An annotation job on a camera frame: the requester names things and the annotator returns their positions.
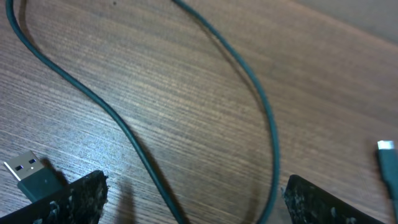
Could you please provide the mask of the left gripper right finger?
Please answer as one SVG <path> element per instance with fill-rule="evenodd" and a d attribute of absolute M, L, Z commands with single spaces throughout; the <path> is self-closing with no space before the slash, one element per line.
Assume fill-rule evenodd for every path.
<path fill-rule="evenodd" d="M 299 175 L 291 175 L 283 194 L 293 223 L 382 224 Z"/>

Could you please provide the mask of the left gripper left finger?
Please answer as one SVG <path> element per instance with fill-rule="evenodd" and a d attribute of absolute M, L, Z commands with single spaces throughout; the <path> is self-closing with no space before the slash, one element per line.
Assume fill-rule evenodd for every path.
<path fill-rule="evenodd" d="M 107 177 L 100 170 L 62 185 L 50 169 L 42 169 L 18 182 L 32 202 L 1 218 L 1 223 L 98 223 L 107 202 Z"/>

